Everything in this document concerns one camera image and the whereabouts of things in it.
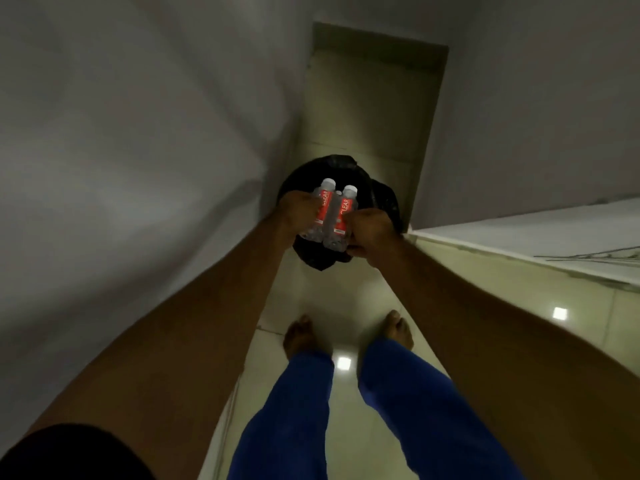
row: trash bag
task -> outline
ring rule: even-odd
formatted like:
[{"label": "trash bag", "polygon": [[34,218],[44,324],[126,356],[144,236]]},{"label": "trash bag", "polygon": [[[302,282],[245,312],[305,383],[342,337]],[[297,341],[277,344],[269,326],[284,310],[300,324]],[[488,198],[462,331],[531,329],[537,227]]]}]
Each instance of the trash bag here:
[{"label": "trash bag", "polygon": [[[336,189],[341,190],[345,185],[354,185],[358,189],[358,209],[382,209],[391,222],[396,232],[403,229],[400,209],[396,194],[390,187],[373,180],[369,174],[358,166],[356,160],[348,155],[329,155],[316,158],[293,170],[286,178],[278,192],[278,201],[292,190],[313,192],[320,186],[324,178],[335,180]],[[347,253],[339,253],[325,248],[320,242],[312,242],[296,236],[293,249],[302,261],[320,271],[332,266],[336,261],[349,262],[351,256]]]}]

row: blue pants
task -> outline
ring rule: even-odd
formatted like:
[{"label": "blue pants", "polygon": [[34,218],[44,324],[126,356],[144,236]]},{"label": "blue pants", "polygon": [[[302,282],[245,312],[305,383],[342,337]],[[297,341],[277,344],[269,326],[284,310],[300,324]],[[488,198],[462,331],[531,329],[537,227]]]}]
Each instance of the blue pants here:
[{"label": "blue pants", "polygon": [[[295,355],[245,428],[228,480],[326,480],[332,379],[329,355]],[[370,345],[359,387],[420,480],[524,478],[453,382],[398,343]]]}]

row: plastic water bottle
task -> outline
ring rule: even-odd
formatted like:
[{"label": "plastic water bottle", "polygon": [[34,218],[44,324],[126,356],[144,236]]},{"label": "plastic water bottle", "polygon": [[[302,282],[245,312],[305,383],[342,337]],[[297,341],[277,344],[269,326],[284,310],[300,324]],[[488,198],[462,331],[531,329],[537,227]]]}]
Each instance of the plastic water bottle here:
[{"label": "plastic water bottle", "polygon": [[322,184],[314,190],[314,195],[322,199],[322,206],[318,209],[316,215],[316,221],[311,228],[300,236],[304,237],[308,241],[322,242],[324,237],[324,220],[327,217],[327,212],[331,207],[331,202],[335,193],[335,180],[332,178],[325,178]]},{"label": "plastic water bottle", "polygon": [[336,199],[335,211],[333,218],[330,220],[331,228],[324,233],[323,244],[325,248],[343,253],[349,245],[349,231],[347,224],[344,222],[344,215],[358,209],[358,201],[356,195],[358,189],[353,185],[347,185],[342,190],[342,196]]}]

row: bare foot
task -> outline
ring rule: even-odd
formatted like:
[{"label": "bare foot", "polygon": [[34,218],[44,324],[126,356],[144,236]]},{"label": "bare foot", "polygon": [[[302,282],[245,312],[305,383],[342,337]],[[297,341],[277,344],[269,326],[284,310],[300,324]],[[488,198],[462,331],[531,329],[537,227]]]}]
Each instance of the bare foot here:
[{"label": "bare foot", "polygon": [[409,323],[396,310],[391,310],[382,326],[382,336],[394,340],[407,350],[413,348],[413,337]]},{"label": "bare foot", "polygon": [[282,346],[289,360],[300,352],[313,351],[320,348],[314,333],[314,324],[308,315],[302,315],[300,320],[293,322],[289,326]]}]

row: forearm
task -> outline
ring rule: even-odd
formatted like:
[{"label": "forearm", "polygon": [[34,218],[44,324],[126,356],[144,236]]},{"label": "forearm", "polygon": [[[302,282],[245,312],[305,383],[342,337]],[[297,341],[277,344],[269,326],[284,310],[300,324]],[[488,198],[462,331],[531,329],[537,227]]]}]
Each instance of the forearm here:
[{"label": "forearm", "polygon": [[195,478],[288,239],[279,220],[261,222],[117,338],[31,430],[98,426],[128,444],[157,478]]},{"label": "forearm", "polygon": [[401,239],[370,254],[456,386],[528,478],[612,477],[639,467],[631,460],[640,446],[635,376]]}]

